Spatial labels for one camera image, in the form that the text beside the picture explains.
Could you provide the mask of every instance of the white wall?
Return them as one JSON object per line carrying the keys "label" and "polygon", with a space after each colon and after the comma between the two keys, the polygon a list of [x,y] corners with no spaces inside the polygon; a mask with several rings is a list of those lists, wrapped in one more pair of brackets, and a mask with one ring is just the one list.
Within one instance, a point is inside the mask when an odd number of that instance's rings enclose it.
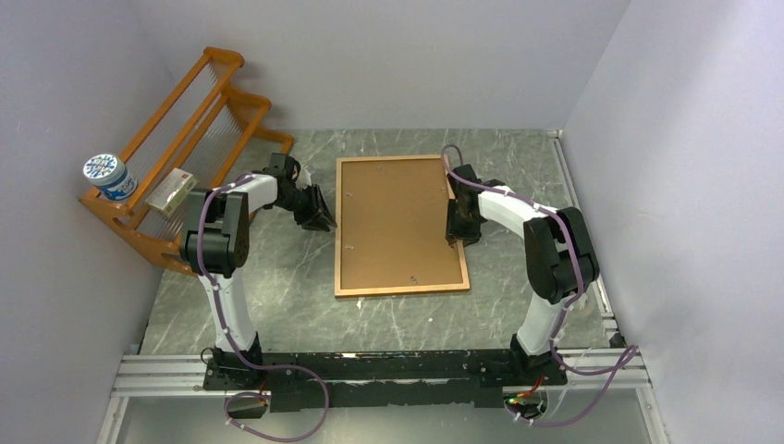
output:
{"label": "white wall", "polygon": [[563,128],[629,0],[131,0],[176,77],[240,51],[273,128]]}
{"label": "white wall", "polygon": [[126,0],[0,0],[0,441],[94,442],[160,271],[81,206],[174,83]]}
{"label": "white wall", "polygon": [[674,443],[784,442],[784,8],[632,1],[565,128]]}

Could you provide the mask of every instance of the orange wooden rack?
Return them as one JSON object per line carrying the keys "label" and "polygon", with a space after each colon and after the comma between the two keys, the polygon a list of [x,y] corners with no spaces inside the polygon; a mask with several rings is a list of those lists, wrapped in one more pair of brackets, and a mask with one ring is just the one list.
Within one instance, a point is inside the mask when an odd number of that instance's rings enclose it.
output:
{"label": "orange wooden rack", "polygon": [[192,273],[179,260],[182,208],[166,218],[150,212],[144,203],[172,168],[199,170],[194,172],[199,186],[213,188],[223,183],[251,137],[281,143],[281,153],[291,150],[294,139],[290,135],[262,125],[270,101],[232,83],[244,62],[233,51],[204,49],[199,61],[118,155],[139,181],[139,188],[123,203],[105,199],[94,187],[80,197],[84,206],[154,265]]}

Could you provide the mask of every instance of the plastic container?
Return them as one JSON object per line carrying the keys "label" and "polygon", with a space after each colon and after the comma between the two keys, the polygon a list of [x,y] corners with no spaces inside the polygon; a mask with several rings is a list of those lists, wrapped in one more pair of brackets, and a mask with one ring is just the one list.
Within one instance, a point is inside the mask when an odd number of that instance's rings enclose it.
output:
{"label": "plastic container", "polygon": [[114,154],[98,154],[84,164],[84,177],[110,201],[123,201],[133,194],[139,182]]}

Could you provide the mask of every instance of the small box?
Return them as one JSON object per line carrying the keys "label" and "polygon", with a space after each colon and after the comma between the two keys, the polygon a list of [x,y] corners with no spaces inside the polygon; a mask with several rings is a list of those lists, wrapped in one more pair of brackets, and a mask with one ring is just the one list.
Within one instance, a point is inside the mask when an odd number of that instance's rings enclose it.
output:
{"label": "small box", "polygon": [[153,210],[171,217],[197,182],[198,180],[191,173],[174,168],[147,196],[145,202]]}

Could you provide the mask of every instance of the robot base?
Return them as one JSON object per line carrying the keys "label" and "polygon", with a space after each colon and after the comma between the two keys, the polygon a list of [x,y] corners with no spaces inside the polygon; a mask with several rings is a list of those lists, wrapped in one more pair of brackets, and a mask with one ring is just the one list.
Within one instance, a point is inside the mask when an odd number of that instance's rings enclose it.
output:
{"label": "robot base", "polygon": [[520,368],[515,369],[512,373],[526,376],[539,374],[545,377],[545,384],[548,386],[562,386],[567,383],[566,370],[561,369],[560,364],[553,358],[550,351],[537,356],[529,356],[522,349],[516,334],[512,335],[509,348],[511,355],[515,358],[512,362],[520,365]]}
{"label": "robot base", "polygon": [[[248,368],[232,351],[212,349],[213,358],[207,362],[207,371],[204,374],[205,390],[250,390],[258,389],[264,381],[261,370]],[[248,351],[242,353],[248,361],[261,365],[263,363],[262,346],[259,335],[253,340]]]}

